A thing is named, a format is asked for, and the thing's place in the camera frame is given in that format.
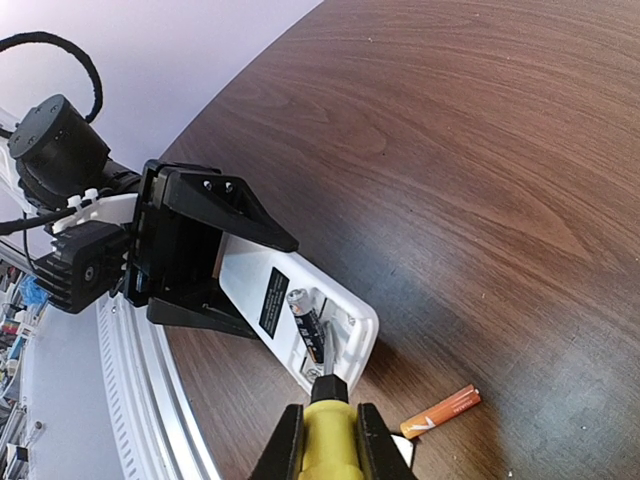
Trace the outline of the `white battery cover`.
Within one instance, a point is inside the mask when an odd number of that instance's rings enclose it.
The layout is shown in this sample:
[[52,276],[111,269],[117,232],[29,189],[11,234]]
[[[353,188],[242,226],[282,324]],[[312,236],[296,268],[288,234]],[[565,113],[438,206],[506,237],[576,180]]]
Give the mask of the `white battery cover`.
[[415,444],[401,434],[392,434],[391,439],[408,468],[412,469],[415,458]]

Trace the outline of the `orange battery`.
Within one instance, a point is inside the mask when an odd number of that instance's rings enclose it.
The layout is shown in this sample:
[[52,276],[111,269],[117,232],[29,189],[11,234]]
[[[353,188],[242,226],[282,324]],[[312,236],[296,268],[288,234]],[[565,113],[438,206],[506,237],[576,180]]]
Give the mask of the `orange battery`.
[[406,439],[412,440],[464,413],[481,401],[479,390],[470,384],[438,404],[402,422],[400,431]]

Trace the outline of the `white red remote control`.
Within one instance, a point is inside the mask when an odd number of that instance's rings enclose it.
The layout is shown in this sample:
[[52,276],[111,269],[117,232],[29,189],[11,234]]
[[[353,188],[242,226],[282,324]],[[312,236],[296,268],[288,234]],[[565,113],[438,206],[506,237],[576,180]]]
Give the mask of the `white red remote control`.
[[375,310],[298,253],[223,240],[221,290],[296,382],[327,373],[353,390],[375,344]]

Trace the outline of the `yellow handled screwdriver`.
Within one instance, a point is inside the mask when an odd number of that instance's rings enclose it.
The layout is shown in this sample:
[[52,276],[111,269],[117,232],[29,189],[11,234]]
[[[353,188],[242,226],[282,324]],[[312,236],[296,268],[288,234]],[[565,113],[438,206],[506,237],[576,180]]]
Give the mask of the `yellow handled screwdriver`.
[[304,410],[301,479],[364,477],[356,440],[356,410],[349,404],[346,382],[335,373],[337,346],[333,327],[325,334],[323,374],[312,387],[311,403]]

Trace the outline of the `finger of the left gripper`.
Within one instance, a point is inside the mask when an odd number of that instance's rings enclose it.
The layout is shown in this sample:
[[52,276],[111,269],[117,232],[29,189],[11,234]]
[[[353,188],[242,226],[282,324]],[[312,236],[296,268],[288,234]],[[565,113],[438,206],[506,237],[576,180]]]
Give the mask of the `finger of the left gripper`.
[[173,169],[165,182],[164,204],[186,218],[261,246],[277,251],[299,248],[299,241],[237,176],[215,169]]
[[198,284],[162,292],[149,299],[146,316],[156,325],[258,338],[218,284]]

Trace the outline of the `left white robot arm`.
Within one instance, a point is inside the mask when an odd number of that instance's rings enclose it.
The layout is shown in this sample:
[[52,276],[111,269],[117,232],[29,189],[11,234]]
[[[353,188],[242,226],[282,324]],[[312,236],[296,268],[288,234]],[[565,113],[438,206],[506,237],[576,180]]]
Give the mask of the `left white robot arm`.
[[25,211],[2,233],[51,236],[51,252],[30,269],[49,302],[71,314],[122,295],[158,325],[252,337],[217,275],[224,238],[298,247],[238,177],[157,160],[138,173],[113,161],[62,95],[2,132],[1,184]]

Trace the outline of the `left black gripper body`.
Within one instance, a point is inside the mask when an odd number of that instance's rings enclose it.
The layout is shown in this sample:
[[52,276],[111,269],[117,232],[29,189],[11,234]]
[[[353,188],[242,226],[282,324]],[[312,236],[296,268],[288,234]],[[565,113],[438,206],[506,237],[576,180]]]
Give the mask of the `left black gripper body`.
[[35,211],[8,234],[44,229],[31,264],[57,306],[122,293],[137,306],[220,306],[214,276],[223,185],[213,172],[147,163],[135,173],[63,95],[32,108],[6,137],[18,187]]

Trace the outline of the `black battery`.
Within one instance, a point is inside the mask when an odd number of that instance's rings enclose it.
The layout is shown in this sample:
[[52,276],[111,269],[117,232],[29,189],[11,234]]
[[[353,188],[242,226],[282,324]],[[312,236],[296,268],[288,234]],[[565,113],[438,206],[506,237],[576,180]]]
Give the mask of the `black battery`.
[[323,364],[325,334],[310,294],[305,289],[293,289],[287,294],[286,301],[311,359],[316,364]]

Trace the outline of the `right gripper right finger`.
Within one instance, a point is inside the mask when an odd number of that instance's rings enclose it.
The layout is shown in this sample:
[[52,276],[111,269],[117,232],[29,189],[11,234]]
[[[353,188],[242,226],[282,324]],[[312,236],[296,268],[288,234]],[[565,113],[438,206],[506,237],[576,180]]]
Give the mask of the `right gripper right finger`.
[[361,470],[365,479],[416,479],[391,439],[377,407],[372,403],[357,406],[356,439]]

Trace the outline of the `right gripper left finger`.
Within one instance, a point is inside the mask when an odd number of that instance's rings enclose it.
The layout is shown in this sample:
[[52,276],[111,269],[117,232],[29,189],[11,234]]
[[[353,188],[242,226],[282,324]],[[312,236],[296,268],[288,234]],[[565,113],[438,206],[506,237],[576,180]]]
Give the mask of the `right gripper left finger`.
[[295,480],[303,460],[304,407],[288,405],[249,478],[251,480]]

